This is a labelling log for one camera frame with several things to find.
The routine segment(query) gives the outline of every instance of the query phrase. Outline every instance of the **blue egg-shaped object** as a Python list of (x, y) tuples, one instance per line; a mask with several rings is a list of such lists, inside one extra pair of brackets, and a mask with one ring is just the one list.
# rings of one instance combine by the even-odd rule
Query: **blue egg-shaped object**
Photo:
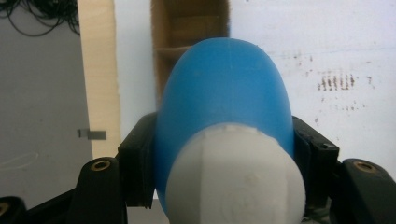
[(274, 63), (256, 45), (213, 38), (179, 59), (163, 93), (154, 160), (165, 212), (166, 182), (177, 154), (194, 134), (223, 122), (255, 127), (293, 156), (289, 99)]

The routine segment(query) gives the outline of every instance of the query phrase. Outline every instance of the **brown box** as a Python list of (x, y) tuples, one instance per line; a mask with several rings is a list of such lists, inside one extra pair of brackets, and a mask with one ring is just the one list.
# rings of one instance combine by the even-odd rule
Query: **brown box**
[(157, 105), (180, 56), (211, 37), (229, 36), (227, 0), (151, 0)]

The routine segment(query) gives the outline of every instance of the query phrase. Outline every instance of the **tangled cable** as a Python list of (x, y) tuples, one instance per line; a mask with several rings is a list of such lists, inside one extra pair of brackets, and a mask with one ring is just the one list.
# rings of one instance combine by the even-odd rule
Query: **tangled cable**
[[(11, 19), (15, 8), (21, 6), (48, 30), (40, 34), (28, 34), (22, 31)], [(0, 18), (8, 19), (19, 33), (27, 36), (46, 35), (57, 26), (67, 22), (70, 29), (79, 35), (77, 0), (0, 0)]]

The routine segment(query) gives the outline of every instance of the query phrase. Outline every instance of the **blue and white object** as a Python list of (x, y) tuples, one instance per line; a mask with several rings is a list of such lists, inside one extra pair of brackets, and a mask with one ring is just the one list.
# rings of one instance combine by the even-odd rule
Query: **blue and white object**
[(288, 96), (271, 59), (230, 38), (177, 62), (155, 137), (155, 181), (171, 223), (300, 223)]

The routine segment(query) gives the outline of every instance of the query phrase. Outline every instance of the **white rounded end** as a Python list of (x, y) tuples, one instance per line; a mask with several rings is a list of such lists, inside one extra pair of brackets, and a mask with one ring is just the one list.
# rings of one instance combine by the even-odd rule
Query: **white rounded end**
[(301, 223), (305, 191), (292, 158), (272, 137), (240, 124), (196, 134), (167, 182), (170, 223)]

